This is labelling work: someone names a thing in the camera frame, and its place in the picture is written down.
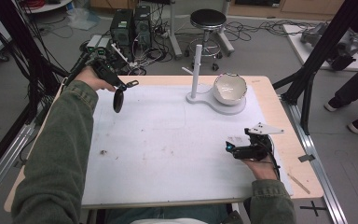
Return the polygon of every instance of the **green jacket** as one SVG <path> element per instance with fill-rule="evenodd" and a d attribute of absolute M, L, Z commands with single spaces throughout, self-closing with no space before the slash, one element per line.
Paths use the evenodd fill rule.
<path fill-rule="evenodd" d="M 52 105 L 16 190 L 13 223 L 79 223 L 97 101 L 91 87 L 75 80 Z M 257 180 L 253 188 L 252 223 L 295 223 L 282 182 Z"/>

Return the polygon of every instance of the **floor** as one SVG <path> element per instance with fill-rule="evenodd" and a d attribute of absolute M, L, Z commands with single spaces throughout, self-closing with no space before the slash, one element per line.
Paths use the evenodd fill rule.
<path fill-rule="evenodd" d="M 56 10 L 47 13 L 39 22 L 59 21 L 65 17 L 65 12 Z M 230 17 L 228 21 L 237 21 L 241 24 L 259 26 L 265 20 Z M 110 26 L 110 20 L 101 19 L 96 27 L 88 31 L 71 30 L 66 26 L 68 20 L 50 25 L 51 32 L 43 37 L 47 48 L 58 62 L 67 70 L 76 62 L 80 55 L 79 46 L 89 40 L 93 34 L 103 34 Z M 177 19 L 178 27 L 183 25 L 177 33 L 196 33 L 191 29 L 188 17 Z M 235 52 L 230 57 L 226 55 L 218 61 L 220 69 L 212 70 L 212 64 L 204 62 L 200 73 L 205 76 L 219 75 L 224 72 L 246 76 L 267 76 L 272 83 L 288 77 L 297 71 L 300 60 L 297 58 L 286 36 L 273 35 L 261 30 L 255 33 L 246 32 L 249 41 L 235 40 L 232 45 Z M 242 39 L 249 36 L 241 34 Z M 227 34 L 230 40 L 237 37 Z M 179 35 L 179 44 L 182 49 L 194 36 Z M 182 66 L 189 67 L 191 58 L 170 60 L 166 63 L 153 63 L 147 66 L 146 75 L 184 75 Z M 316 146 L 324 169 L 329 177 L 338 201 L 343 209 L 348 223 L 358 223 L 358 134 L 351 133 L 346 125 L 358 118 L 358 101 L 351 106 L 327 112 L 323 104 L 328 101 L 334 92 L 339 89 L 354 72 L 334 72 L 320 70 L 314 79 L 313 93 L 310 108 L 310 136 Z M 287 87 L 277 90 L 284 93 Z M 21 76 L 13 60 L 0 62 L 0 140 L 5 135 L 16 117 L 27 104 L 27 80 Z M 298 105 L 301 108 L 302 98 Z M 3 209 L 3 204 L 11 186 L 19 172 L 18 168 L 11 168 L 6 178 L 0 184 L 0 223 L 10 223 L 10 214 Z M 316 207 L 325 208 L 324 201 L 314 200 Z M 295 208 L 298 223 L 332 223 L 327 211 L 302 209 L 300 206 L 312 206 L 310 200 L 296 200 Z"/>

